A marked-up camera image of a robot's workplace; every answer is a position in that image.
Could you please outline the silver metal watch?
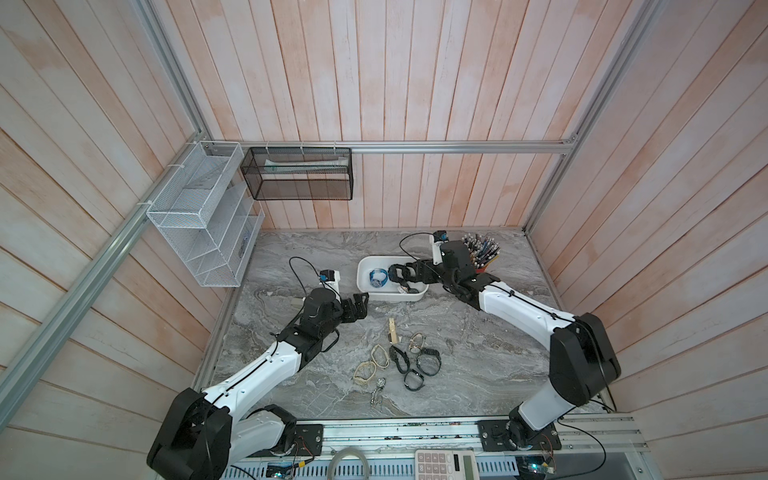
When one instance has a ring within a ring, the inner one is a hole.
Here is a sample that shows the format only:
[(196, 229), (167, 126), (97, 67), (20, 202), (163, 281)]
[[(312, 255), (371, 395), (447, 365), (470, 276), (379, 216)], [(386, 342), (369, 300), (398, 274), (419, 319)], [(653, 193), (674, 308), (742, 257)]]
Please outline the silver metal watch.
[(386, 387), (387, 380), (385, 378), (378, 378), (376, 380), (376, 386), (371, 394), (370, 405), (374, 407), (381, 401), (382, 392)]

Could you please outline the black round watch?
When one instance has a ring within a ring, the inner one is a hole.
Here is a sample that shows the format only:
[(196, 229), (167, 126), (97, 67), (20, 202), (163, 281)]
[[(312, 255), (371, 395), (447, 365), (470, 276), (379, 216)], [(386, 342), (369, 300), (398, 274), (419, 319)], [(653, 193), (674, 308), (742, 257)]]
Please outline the black round watch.
[(416, 358), (416, 367), (424, 376), (436, 376), (442, 368), (440, 352), (433, 348), (423, 348)]

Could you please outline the small black watch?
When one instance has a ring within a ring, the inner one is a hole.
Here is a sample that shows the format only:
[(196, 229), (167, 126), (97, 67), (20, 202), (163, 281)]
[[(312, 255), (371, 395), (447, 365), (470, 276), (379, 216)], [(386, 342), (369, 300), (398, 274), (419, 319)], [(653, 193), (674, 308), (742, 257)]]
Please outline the small black watch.
[(403, 384), (408, 391), (421, 390), (425, 384), (425, 377), (417, 370), (411, 369), (404, 374)]

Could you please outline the black mesh wall basket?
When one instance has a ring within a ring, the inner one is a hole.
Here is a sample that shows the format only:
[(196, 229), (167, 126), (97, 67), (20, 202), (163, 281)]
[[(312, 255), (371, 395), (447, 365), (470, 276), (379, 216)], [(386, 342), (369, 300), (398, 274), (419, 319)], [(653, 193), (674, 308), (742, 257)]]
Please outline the black mesh wall basket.
[(240, 171), (258, 201), (353, 199), (349, 148), (251, 147)]

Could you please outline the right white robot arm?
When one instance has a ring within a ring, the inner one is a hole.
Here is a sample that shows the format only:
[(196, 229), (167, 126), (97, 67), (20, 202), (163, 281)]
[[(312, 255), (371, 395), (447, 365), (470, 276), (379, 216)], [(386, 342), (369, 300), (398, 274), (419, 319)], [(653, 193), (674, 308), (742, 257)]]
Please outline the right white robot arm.
[(480, 272), (469, 247), (430, 235), (432, 257), (414, 257), (388, 268), (389, 279), (402, 287), (439, 284), (469, 306), (501, 318), (538, 341), (549, 352), (548, 380), (509, 414), (507, 431), (517, 444), (544, 430), (561, 416), (582, 407), (621, 376), (621, 367), (606, 328), (591, 314), (574, 315), (551, 308)]

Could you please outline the white calculator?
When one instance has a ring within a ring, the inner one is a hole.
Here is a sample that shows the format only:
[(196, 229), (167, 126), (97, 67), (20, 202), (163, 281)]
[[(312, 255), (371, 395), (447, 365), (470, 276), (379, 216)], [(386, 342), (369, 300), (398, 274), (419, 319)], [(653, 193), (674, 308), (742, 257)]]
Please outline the white calculator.
[(417, 450), (414, 455), (418, 480), (478, 480), (472, 450)]

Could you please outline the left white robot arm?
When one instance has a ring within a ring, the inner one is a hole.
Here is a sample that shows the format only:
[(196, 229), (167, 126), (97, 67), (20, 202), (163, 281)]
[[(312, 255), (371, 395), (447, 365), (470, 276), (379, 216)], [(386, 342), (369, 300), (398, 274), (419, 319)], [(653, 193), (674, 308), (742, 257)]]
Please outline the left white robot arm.
[(253, 453), (292, 449), (296, 418), (276, 405), (254, 406), (326, 352), (325, 338), (341, 324), (364, 319), (368, 303), (367, 293), (341, 298), (329, 287), (313, 289), (256, 360), (216, 385), (175, 397), (147, 454), (148, 467), (164, 479), (219, 479)]

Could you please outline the beige band watch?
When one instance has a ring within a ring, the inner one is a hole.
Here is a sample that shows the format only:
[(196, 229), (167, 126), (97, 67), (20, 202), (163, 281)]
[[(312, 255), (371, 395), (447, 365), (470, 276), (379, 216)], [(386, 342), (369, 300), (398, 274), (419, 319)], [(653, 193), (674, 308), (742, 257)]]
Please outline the beige band watch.
[(361, 362), (354, 370), (352, 380), (355, 384), (365, 386), (376, 378), (377, 365), (369, 360)]

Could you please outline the gold metal watch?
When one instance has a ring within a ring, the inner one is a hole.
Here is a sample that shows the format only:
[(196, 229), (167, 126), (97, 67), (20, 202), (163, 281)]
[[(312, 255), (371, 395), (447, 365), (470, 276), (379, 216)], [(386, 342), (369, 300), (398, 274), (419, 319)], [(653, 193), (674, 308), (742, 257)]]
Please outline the gold metal watch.
[(413, 334), (409, 340), (408, 351), (412, 354), (418, 355), (424, 348), (425, 337), (421, 332)]

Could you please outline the tan band watch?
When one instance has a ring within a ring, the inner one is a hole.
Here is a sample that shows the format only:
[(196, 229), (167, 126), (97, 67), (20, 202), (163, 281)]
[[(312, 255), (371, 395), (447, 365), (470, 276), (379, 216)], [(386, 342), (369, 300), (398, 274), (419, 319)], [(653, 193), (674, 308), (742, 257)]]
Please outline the tan band watch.
[(370, 360), (378, 369), (387, 369), (390, 366), (388, 350), (380, 344), (375, 344), (370, 352)]

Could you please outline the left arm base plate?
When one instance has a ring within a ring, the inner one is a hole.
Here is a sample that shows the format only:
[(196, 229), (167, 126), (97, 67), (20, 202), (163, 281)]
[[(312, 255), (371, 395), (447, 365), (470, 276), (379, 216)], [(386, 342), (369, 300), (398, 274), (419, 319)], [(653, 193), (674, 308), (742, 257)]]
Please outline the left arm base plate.
[(320, 423), (288, 427), (276, 446), (257, 451), (250, 458), (317, 457), (322, 453), (323, 434), (324, 426)]

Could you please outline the bundle of pens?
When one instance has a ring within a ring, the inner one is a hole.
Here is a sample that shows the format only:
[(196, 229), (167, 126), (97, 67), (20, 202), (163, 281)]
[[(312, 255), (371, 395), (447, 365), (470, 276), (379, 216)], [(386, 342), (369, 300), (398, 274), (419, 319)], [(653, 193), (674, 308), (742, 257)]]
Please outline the bundle of pens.
[(468, 248), (470, 258), (476, 268), (489, 265), (499, 255), (499, 244), (494, 238), (478, 233), (467, 233), (462, 237), (462, 242)]

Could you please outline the blue transparent watch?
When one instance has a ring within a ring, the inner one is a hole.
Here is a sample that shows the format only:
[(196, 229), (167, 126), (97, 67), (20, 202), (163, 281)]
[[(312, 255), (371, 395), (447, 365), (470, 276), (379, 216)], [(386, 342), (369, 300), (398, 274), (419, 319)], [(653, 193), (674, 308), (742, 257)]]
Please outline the blue transparent watch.
[(369, 283), (373, 288), (382, 288), (389, 281), (388, 271), (382, 268), (372, 269), (369, 272)]

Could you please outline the white plastic storage box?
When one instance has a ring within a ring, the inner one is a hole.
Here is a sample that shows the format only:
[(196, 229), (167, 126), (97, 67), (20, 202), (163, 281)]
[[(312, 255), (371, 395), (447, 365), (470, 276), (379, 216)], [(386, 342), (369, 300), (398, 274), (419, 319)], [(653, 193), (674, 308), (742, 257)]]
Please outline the white plastic storage box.
[(405, 264), (411, 262), (412, 258), (408, 256), (367, 256), (358, 262), (357, 265), (357, 287), (358, 289), (369, 294), (371, 301), (383, 301), (383, 302), (415, 302), (422, 299), (425, 293), (428, 291), (429, 286), (425, 284), (412, 284), (411, 286), (417, 288), (420, 293), (417, 295), (402, 294), (398, 290), (398, 284), (391, 282), (390, 280), (382, 288), (373, 288), (369, 283), (369, 272), (372, 269), (382, 268), (387, 270), (392, 264)]

